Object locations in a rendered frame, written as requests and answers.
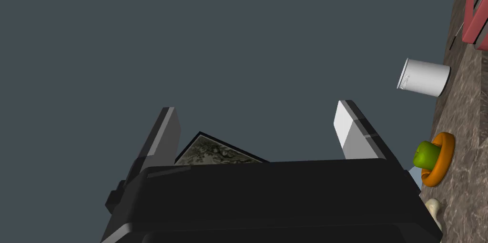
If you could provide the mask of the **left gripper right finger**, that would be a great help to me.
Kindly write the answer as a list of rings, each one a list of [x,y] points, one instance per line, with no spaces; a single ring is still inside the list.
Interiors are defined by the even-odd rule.
[[[352,100],[338,102],[333,124],[346,159],[396,160],[378,132]]]

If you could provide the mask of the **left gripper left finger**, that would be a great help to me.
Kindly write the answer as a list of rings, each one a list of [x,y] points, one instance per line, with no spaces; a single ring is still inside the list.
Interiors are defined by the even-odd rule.
[[[174,107],[161,110],[137,158],[140,170],[153,166],[170,166],[176,159],[181,126]]]

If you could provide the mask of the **black framed picture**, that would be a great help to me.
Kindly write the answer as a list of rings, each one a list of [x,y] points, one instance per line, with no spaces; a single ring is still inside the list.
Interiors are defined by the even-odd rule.
[[[266,162],[265,159],[230,145],[204,132],[198,132],[180,152],[174,165],[209,165]]]

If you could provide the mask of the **green apple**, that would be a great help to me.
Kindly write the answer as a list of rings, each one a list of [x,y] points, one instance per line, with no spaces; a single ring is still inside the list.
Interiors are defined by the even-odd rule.
[[[422,141],[414,154],[413,164],[420,169],[431,171],[438,161],[440,152],[440,146],[428,141]]]

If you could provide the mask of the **white cylindrical canister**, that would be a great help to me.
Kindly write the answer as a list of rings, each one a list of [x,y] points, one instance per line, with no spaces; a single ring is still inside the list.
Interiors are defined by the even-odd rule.
[[[439,97],[450,75],[450,66],[407,58],[396,88]]]

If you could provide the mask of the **orange bowl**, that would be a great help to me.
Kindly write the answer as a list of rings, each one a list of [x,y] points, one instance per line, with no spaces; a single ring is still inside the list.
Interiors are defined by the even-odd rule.
[[[453,134],[441,132],[436,135],[432,144],[440,148],[440,153],[432,170],[421,171],[422,183],[427,187],[436,187],[445,178],[454,156],[456,140]]]

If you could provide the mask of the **cream curved object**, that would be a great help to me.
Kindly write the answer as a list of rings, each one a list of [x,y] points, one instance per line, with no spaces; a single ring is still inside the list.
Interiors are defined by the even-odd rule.
[[[438,225],[439,229],[442,230],[442,225],[439,222],[439,220],[437,219],[438,212],[439,212],[439,210],[441,208],[441,203],[439,202],[439,200],[437,200],[435,198],[431,198],[431,199],[429,199],[428,201],[425,202],[425,207],[429,211],[429,214],[431,215],[432,219]]]

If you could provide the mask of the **red cabinet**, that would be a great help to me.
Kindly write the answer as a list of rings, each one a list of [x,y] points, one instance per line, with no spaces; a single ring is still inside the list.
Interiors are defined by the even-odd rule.
[[[488,0],[466,0],[462,41],[488,51]]]

